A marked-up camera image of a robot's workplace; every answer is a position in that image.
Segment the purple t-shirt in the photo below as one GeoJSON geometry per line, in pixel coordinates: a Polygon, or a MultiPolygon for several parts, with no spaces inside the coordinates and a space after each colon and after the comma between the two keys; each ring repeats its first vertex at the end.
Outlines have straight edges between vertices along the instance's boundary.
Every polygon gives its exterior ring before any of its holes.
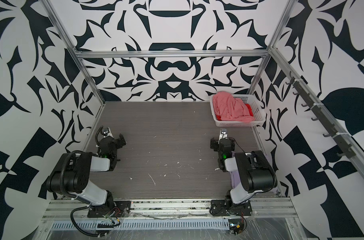
{"type": "Polygon", "coordinates": [[[248,193],[268,192],[277,186],[276,175],[262,151],[235,153],[237,169],[230,173],[232,187],[242,184],[248,193]]]}

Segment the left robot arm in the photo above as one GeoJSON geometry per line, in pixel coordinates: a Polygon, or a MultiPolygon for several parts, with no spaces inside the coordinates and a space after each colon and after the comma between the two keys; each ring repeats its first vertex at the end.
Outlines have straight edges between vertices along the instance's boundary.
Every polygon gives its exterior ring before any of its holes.
{"type": "Polygon", "coordinates": [[[46,180],[48,192],[78,200],[93,207],[112,209],[115,204],[111,192],[99,188],[90,180],[91,172],[112,172],[117,152],[126,145],[122,134],[114,138],[110,128],[101,126],[95,134],[97,152],[75,150],[61,155],[46,180]]]}

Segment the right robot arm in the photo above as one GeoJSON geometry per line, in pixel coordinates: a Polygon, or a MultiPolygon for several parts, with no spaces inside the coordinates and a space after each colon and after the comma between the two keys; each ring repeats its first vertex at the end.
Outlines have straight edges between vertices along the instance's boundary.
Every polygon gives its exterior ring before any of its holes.
{"type": "Polygon", "coordinates": [[[277,187],[276,174],[262,151],[235,152],[237,141],[221,129],[218,139],[210,140],[210,148],[218,153],[218,168],[228,172],[232,189],[225,202],[228,207],[247,203],[256,194],[266,193],[277,187]]]}

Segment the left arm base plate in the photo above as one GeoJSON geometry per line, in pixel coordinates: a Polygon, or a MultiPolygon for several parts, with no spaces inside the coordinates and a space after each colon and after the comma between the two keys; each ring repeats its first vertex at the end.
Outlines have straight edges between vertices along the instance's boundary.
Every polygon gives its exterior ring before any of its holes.
{"type": "Polygon", "coordinates": [[[113,204],[91,206],[88,211],[88,218],[103,218],[109,215],[112,218],[121,218],[131,211],[131,201],[114,201],[113,204]]]}

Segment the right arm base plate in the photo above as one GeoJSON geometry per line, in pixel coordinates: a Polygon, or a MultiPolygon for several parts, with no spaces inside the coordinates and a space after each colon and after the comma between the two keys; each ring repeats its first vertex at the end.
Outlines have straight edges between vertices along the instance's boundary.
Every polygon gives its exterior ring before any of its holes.
{"type": "Polygon", "coordinates": [[[251,216],[250,202],[235,205],[228,200],[211,200],[209,213],[214,217],[224,216],[251,216]]]}

